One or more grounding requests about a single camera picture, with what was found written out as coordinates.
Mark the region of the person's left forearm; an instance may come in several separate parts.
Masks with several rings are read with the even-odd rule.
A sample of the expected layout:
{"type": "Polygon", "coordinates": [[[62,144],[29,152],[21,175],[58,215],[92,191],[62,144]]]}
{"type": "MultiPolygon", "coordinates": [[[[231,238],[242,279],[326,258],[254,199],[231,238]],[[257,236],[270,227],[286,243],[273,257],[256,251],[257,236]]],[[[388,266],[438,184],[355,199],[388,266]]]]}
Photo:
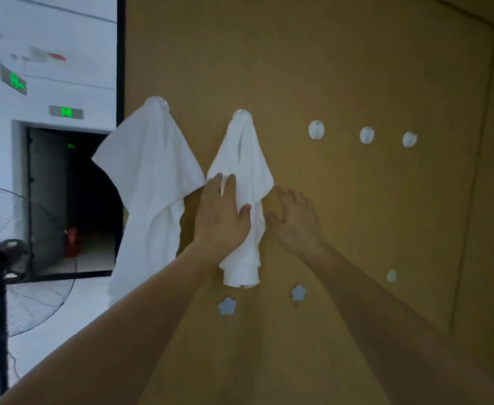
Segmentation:
{"type": "Polygon", "coordinates": [[[195,292],[226,254],[193,242],[48,355],[0,405],[134,405],[195,292]]]}

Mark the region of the green angled exit sign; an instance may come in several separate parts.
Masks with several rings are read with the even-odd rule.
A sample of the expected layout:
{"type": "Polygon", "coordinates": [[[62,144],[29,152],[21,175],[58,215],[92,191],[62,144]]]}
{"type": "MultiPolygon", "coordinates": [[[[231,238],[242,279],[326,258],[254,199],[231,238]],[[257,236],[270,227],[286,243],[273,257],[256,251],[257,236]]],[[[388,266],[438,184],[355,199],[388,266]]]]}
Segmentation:
{"type": "Polygon", "coordinates": [[[27,96],[27,83],[19,75],[0,64],[0,80],[20,94],[27,96]]]}

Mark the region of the black vertical wall trim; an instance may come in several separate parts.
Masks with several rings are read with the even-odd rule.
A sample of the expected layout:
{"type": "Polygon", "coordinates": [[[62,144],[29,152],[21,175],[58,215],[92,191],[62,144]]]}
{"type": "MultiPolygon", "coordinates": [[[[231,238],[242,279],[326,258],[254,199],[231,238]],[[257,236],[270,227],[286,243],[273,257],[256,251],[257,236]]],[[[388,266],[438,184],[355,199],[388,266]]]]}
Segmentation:
{"type": "Polygon", "coordinates": [[[126,0],[117,0],[116,126],[119,126],[125,119],[125,25],[126,0]]]}

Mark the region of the grey open door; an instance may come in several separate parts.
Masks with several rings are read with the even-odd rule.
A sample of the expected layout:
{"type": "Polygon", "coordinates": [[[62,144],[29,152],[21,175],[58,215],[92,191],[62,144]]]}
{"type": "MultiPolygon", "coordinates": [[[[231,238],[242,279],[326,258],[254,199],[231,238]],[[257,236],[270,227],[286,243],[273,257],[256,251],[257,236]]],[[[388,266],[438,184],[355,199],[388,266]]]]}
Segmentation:
{"type": "Polygon", "coordinates": [[[50,273],[64,257],[68,146],[63,135],[43,129],[29,128],[28,139],[33,269],[40,276],[50,273]]]}

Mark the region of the person's left hand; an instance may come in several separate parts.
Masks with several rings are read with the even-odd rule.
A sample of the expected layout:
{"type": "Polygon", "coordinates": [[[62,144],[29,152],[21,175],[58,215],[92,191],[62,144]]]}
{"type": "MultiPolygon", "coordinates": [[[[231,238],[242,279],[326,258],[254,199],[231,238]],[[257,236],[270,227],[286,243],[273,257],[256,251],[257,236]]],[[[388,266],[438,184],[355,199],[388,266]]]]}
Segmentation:
{"type": "Polygon", "coordinates": [[[236,176],[222,179],[223,203],[217,207],[205,207],[205,186],[201,191],[195,218],[193,245],[210,265],[217,266],[246,240],[249,232],[243,232],[238,224],[236,176]]]}

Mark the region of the person's right forearm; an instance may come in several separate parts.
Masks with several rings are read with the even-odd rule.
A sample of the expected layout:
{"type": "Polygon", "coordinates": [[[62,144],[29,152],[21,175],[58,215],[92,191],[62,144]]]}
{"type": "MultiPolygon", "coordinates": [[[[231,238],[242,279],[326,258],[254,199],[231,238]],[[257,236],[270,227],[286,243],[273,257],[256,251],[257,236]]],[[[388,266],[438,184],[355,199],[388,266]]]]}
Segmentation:
{"type": "Polygon", "coordinates": [[[494,405],[494,379],[325,242],[302,260],[329,293],[392,405],[494,405]]]}

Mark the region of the person's right hand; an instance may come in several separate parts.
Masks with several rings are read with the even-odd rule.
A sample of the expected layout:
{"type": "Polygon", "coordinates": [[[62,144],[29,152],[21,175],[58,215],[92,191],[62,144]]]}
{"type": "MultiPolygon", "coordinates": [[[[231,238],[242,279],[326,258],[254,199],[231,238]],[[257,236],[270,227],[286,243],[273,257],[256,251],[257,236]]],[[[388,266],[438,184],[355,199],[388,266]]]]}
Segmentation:
{"type": "Polygon", "coordinates": [[[313,202],[295,189],[275,186],[272,191],[280,205],[278,218],[284,223],[280,231],[270,230],[279,244],[308,265],[324,259],[328,246],[313,202]]]}

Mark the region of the red fire extinguisher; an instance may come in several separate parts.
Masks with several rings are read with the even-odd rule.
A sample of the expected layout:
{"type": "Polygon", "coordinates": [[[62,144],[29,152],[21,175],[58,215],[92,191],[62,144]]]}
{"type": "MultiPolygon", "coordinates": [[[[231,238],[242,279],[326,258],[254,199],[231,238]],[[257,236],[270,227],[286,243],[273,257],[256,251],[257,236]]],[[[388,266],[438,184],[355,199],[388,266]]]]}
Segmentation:
{"type": "Polygon", "coordinates": [[[64,246],[64,258],[77,258],[80,254],[78,230],[70,227],[66,230],[66,244],[64,246]]]}

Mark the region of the small white towel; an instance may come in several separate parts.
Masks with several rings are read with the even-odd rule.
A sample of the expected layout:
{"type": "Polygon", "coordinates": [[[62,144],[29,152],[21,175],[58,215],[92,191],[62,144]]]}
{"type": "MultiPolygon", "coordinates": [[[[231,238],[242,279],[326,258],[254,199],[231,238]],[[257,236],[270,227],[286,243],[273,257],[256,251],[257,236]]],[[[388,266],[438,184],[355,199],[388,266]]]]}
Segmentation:
{"type": "Polygon", "coordinates": [[[236,176],[237,205],[251,204],[251,230],[236,250],[219,267],[225,286],[251,288],[259,284],[261,266],[259,244],[265,233],[262,200],[272,190],[274,181],[259,145],[255,125],[250,120],[231,120],[223,142],[206,175],[222,173],[236,176]]]}

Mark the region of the black standing fan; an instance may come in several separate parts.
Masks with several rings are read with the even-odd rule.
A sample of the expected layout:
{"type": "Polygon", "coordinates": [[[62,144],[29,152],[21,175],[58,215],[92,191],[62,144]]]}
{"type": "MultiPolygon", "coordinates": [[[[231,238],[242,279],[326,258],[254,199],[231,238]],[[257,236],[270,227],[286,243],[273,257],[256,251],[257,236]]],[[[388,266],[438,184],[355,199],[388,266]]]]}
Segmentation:
{"type": "Polygon", "coordinates": [[[40,204],[0,188],[0,395],[9,389],[8,342],[46,322],[74,286],[67,230],[40,204]]]}

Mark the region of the large white towel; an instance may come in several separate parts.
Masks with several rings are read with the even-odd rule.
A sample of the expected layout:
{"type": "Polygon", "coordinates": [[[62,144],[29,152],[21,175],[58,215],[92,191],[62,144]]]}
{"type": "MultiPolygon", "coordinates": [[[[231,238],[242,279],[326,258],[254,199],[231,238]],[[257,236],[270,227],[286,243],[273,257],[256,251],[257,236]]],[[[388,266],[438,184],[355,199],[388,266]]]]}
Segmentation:
{"type": "Polygon", "coordinates": [[[205,176],[171,113],[141,106],[110,133],[92,158],[128,212],[109,282],[114,305],[176,258],[184,198],[205,176]]]}

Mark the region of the green flat exit sign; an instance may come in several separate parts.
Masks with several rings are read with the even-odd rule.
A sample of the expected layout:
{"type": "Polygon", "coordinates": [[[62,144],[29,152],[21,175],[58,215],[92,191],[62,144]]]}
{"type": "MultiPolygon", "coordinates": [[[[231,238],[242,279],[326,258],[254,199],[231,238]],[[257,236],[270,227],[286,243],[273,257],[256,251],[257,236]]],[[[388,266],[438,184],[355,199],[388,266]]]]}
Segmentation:
{"type": "Polygon", "coordinates": [[[49,114],[55,117],[83,120],[84,112],[79,108],[50,105],[49,114]]]}

